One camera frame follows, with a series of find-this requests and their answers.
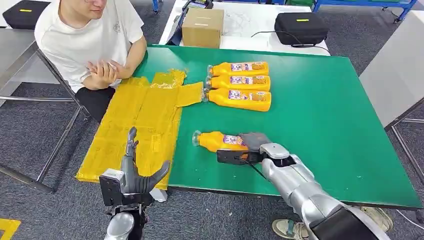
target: yellow plastic bag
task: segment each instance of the yellow plastic bag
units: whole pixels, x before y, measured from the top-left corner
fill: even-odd
[[[182,106],[199,103],[203,83],[182,86],[186,73],[172,69],[156,73],[149,85],[146,78],[124,80],[117,88],[93,142],[76,174],[79,181],[98,182],[108,168],[120,169],[127,134],[137,128],[138,173],[150,176],[166,160],[172,161]],[[169,173],[156,185],[166,190]]]

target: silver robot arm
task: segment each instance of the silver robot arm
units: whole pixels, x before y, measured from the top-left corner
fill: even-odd
[[[298,156],[277,143],[262,144],[263,175],[305,223],[310,240],[390,240],[361,210],[326,193]]]

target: bottle cap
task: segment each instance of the bottle cap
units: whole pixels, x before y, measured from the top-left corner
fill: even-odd
[[[207,76],[208,77],[214,76],[214,66],[212,66],[212,65],[207,66]]]
[[[212,88],[212,81],[211,81],[211,78],[209,76],[204,80],[204,87],[207,88],[207,89]]]
[[[204,102],[204,103],[209,102],[209,89],[203,88],[203,94],[202,94],[201,101]]]
[[[201,134],[202,133],[199,130],[194,131],[193,136],[191,137],[191,143],[193,143],[193,146],[197,147],[200,145],[199,136]]]

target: sneaker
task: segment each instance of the sneaker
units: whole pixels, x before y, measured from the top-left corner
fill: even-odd
[[[308,240],[308,230],[303,222],[289,219],[277,219],[272,222],[272,230],[285,239]]]
[[[377,207],[368,207],[368,206],[362,206],[360,208],[362,212],[364,212],[368,217],[370,217],[374,222],[386,233],[393,228],[393,221],[383,211],[381,208]]]

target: robotic arm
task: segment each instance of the robotic arm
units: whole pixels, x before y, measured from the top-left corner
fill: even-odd
[[[145,210],[153,202],[150,191],[170,169],[170,162],[165,161],[153,175],[139,175],[136,166],[139,142],[135,141],[136,134],[137,129],[132,127],[128,133],[121,170],[109,168],[99,177],[104,205],[112,206],[112,218],[104,240],[142,239],[143,227],[148,221]]]
[[[303,220],[310,240],[390,240],[365,213],[328,195],[298,156],[280,144],[262,144],[259,153],[263,175]]]

